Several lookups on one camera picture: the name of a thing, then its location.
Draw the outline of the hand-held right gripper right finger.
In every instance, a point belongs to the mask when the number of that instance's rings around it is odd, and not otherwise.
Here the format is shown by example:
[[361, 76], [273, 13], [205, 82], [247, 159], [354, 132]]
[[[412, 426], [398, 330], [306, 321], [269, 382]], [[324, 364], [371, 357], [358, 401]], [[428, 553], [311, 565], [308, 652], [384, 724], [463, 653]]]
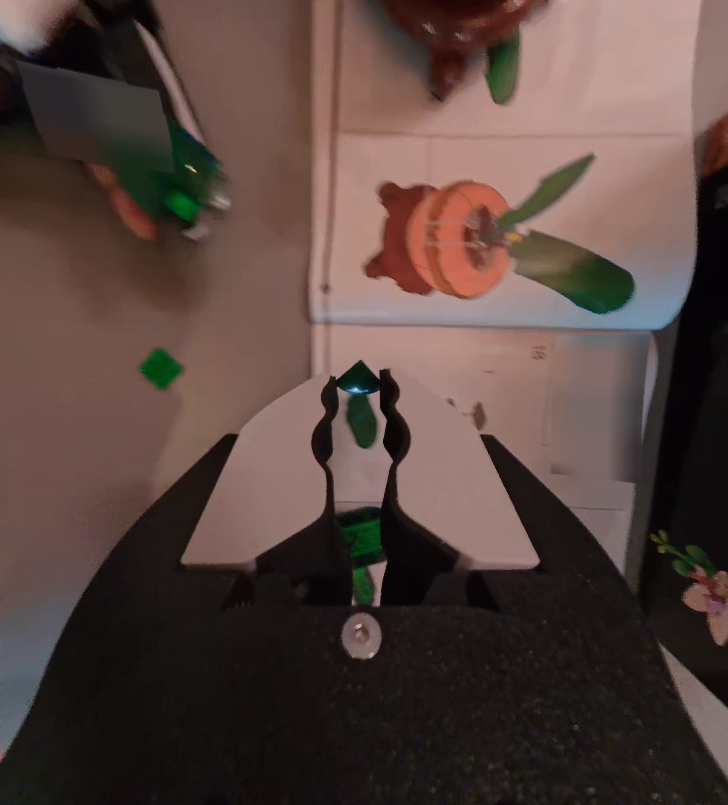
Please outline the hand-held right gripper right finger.
[[392, 460], [397, 514], [455, 569], [536, 569], [540, 558], [474, 424], [402, 369], [382, 372], [382, 410], [406, 428]]

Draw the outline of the black orchid print box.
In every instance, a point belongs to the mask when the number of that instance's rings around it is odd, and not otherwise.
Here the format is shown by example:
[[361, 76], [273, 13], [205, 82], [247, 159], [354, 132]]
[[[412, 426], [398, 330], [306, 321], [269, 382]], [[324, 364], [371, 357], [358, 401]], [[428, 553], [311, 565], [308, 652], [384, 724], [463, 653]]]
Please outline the black orchid print box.
[[701, 138], [698, 246], [665, 399], [640, 600], [728, 708], [728, 113]]

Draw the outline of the toy instruction booklet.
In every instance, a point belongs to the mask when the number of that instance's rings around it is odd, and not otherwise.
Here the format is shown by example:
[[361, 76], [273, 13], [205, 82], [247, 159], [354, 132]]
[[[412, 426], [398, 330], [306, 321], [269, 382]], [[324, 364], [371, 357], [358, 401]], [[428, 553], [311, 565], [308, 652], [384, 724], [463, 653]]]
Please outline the toy instruction booklet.
[[622, 564], [696, 256], [701, 2], [543, 2], [443, 101], [383, 2], [309, 9], [312, 372], [407, 371]]

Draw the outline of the small green square plate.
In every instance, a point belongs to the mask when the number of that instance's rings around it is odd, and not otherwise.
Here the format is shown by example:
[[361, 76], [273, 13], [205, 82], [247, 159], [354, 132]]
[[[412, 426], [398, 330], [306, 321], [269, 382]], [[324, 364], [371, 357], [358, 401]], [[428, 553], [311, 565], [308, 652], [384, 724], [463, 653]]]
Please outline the small green square plate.
[[139, 374], [157, 390], [169, 389], [185, 368], [164, 348], [153, 348], [137, 367]]

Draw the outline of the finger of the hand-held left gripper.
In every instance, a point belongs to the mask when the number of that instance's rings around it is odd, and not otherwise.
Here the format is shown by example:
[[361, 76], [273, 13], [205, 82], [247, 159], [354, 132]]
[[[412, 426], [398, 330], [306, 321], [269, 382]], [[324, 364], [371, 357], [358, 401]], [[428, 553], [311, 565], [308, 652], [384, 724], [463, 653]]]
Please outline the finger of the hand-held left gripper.
[[193, 114], [188, 96], [185, 94], [179, 77], [171, 61], [168, 59], [167, 54], [164, 52], [164, 49], [160, 46], [157, 38], [141, 23], [135, 22], [135, 29], [151, 59], [157, 76], [164, 85], [165, 93], [172, 109], [173, 118], [195, 141], [202, 146], [207, 146], [205, 136]]

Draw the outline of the coral toy piece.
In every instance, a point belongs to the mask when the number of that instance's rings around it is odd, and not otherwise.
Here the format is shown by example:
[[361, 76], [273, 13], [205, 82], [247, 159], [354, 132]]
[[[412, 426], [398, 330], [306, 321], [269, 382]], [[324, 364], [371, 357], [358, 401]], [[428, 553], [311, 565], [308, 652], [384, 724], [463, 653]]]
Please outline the coral toy piece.
[[119, 183], [115, 172], [107, 166], [90, 163], [85, 163], [85, 169], [103, 191], [109, 206], [124, 227], [141, 241], [155, 241], [157, 239], [156, 223], [136, 204]]

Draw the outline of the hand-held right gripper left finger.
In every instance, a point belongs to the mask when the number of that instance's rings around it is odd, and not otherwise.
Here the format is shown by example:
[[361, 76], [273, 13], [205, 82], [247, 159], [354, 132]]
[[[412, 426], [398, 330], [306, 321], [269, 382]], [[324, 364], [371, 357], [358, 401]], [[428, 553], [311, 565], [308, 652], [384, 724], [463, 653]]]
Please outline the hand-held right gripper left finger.
[[249, 571], [269, 549], [317, 521], [328, 482], [312, 448], [330, 375], [278, 397], [238, 434], [181, 557], [186, 568]]

